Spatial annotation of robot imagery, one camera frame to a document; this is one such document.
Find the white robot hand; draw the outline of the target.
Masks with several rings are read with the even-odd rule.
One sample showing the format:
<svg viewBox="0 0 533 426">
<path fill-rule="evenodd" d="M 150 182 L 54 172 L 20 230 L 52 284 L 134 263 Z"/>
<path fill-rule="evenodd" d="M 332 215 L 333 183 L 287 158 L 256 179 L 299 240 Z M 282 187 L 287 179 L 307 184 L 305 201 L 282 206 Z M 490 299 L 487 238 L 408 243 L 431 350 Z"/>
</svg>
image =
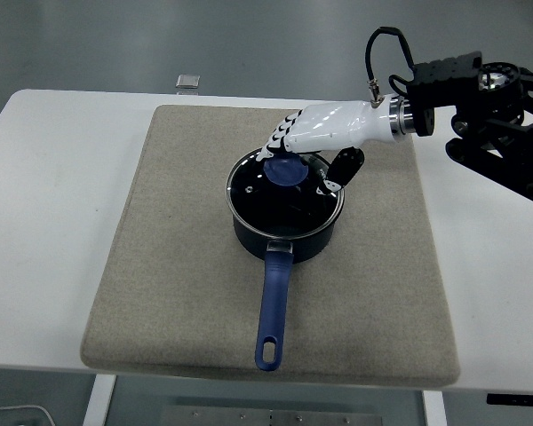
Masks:
<svg viewBox="0 0 533 426">
<path fill-rule="evenodd" d="M 336 151 L 316 192 L 337 193 L 359 171 L 363 144 L 386 144 L 410 138 L 402 123 L 402 102 L 387 96 L 377 107 L 365 101 L 330 102 L 311 105 L 288 115 L 274 129 L 256 157 L 263 164 L 267 179 L 288 187 L 306 179 L 306 166 L 300 155 Z"/>
</svg>

